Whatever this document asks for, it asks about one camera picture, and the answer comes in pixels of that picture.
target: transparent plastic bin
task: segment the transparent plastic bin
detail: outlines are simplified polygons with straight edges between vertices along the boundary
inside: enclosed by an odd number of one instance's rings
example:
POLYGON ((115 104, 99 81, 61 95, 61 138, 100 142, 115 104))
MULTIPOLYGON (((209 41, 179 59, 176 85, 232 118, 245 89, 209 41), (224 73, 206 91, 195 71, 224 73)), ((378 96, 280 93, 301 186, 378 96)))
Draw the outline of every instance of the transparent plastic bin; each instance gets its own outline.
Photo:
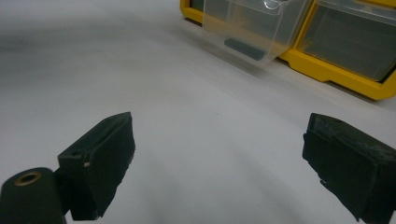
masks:
POLYGON ((310 0, 205 0, 204 37, 251 62, 266 64, 293 43, 310 0))
POLYGON ((396 66, 396 9, 356 0, 317 0, 298 50, 382 82, 396 66))
POLYGON ((191 0, 190 6, 200 11, 204 11, 204 2, 205 0, 191 0))

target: yellow storage bin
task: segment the yellow storage bin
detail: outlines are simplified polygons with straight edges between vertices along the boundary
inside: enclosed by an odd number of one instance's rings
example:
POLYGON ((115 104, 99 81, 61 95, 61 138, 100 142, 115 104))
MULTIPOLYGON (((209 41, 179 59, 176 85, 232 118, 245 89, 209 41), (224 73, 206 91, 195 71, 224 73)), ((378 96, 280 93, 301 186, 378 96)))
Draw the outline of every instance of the yellow storage bin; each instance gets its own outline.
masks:
POLYGON ((180 11, 184 17, 202 24, 204 13, 199 8, 192 7, 191 0, 180 0, 180 11))
POLYGON ((387 1, 316 0, 293 49, 280 56, 319 81, 375 100, 396 94, 396 10, 387 1))

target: white surface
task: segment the white surface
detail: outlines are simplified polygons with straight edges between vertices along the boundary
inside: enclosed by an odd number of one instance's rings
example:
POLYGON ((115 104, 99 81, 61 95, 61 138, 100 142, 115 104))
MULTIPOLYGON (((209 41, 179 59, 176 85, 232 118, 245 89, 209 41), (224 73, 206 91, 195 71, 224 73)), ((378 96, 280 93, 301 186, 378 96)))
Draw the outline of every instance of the white surface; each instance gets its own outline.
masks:
POLYGON ((124 111, 136 153, 97 223, 356 223, 301 157, 310 113, 396 147, 396 98, 240 63, 208 46, 177 0, 0 2, 1 183, 55 170, 124 111))

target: yellow plastic frame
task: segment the yellow plastic frame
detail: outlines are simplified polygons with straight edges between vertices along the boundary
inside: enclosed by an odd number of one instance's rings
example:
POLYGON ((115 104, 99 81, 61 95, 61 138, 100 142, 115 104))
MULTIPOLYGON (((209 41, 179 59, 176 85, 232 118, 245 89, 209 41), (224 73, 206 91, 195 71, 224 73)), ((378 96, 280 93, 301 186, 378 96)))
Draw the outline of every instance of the yellow plastic frame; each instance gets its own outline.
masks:
POLYGON ((383 83, 379 83, 297 50, 317 7, 318 5, 314 3, 310 8, 302 30, 292 49, 289 49, 279 57, 287 61, 292 69, 309 77, 321 82, 332 81, 338 83, 374 100, 382 100, 394 96, 396 94, 396 70, 383 83))
POLYGON ((203 23, 204 13, 191 7, 191 0, 180 0, 180 11, 184 17, 203 23))

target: screw hole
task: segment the screw hole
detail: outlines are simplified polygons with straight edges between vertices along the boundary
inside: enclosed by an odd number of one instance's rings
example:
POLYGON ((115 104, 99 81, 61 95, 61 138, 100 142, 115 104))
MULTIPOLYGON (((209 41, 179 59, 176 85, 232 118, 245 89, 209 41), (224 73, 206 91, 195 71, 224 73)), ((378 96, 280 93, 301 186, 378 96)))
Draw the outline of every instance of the screw hole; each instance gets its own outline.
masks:
POLYGON ((24 175, 21 175, 17 180, 15 180, 16 186, 26 186, 36 182, 41 177, 41 173, 39 172, 30 172, 24 175))

